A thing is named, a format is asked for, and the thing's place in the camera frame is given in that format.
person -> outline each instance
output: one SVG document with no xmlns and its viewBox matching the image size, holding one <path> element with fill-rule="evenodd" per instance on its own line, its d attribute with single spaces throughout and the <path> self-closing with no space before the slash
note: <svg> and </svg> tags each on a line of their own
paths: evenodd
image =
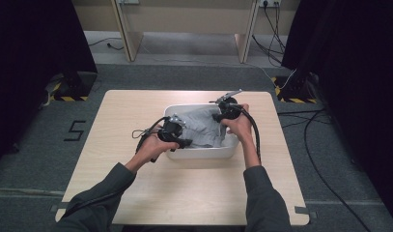
<svg viewBox="0 0 393 232">
<path fill-rule="evenodd" d="M 248 111 L 248 104 L 242 106 Z M 229 127 L 228 132 L 238 137 L 243 149 L 246 168 L 243 177 L 247 191 L 245 231 L 291 231 L 286 204 L 279 192 L 273 188 L 257 156 L 250 121 L 240 114 L 235 120 L 223 119 L 221 124 Z M 157 159 L 161 153 L 178 148 L 179 145 L 175 142 L 163 142 L 156 135 L 149 136 L 129 162 L 125 165 L 117 163 L 103 181 L 75 195 L 66 213 L 75 205 L 122 189 L 119 194 L 105 198 L 97 204 L 82 207 L 61 218 L 53 231 L 107 231 L 124 190 L 133 183 L 138 170 L 151 159 Z"/>
</svg>

gray cloth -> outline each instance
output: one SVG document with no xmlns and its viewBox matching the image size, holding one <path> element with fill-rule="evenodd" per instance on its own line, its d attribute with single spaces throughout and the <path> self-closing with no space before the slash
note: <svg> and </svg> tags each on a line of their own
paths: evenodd
<svg viewBox="0 0 393 232">
<path fill-rule="evenodd" d="M 189 148 L 220 148 L 226 135 L 226 127 L 211 117 L 219 114 L 219 108 L 207 108 L 178 114 L 186 122 L 181 139 L 193 140 Z"/>
</svg>

electrical socket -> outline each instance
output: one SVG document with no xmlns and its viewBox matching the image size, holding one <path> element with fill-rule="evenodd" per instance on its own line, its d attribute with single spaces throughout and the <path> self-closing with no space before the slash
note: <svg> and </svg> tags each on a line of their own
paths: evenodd
<svg viewBox="0 0 393 232">
<path fill-rule="evenodd" d="M 281 0 L 259 0 L 259 7 L 264 7 L 265 6 L 265 1 L 267 1 L 267 7 L 268 8 L 275 8 L 275 7 L 277 7 L 277 3 L 278 3 L 278 7 L 280 7 L 280 5 L 281 5 Z"/>
</svg>

hand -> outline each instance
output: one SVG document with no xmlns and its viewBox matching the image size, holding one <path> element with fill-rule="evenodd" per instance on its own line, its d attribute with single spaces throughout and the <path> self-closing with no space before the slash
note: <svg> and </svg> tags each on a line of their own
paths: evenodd
<svg viewBox="0 0 393 232">
<path fill-rule="evenodd" d="M 241 106 L 248 112 L 248 104 L 242 104 Z M 251 123 L 243 113 L 240 113 L 237 119 L 223 119 L 220 123 L 229 127 L 228 133 L 235 134 L 241 142 L 252 137 Z"/>
<path fill-rule="evenodd" d="M 156 160 L 160 154 L 170 149 L 178 149 L 179 144 L 175 142 L 163 142 L 156 134 L 152 133 L 143 142 L 136 155 L 125 165 L 127 169 L 135 173 L 145 163 Z"/>
</svg>

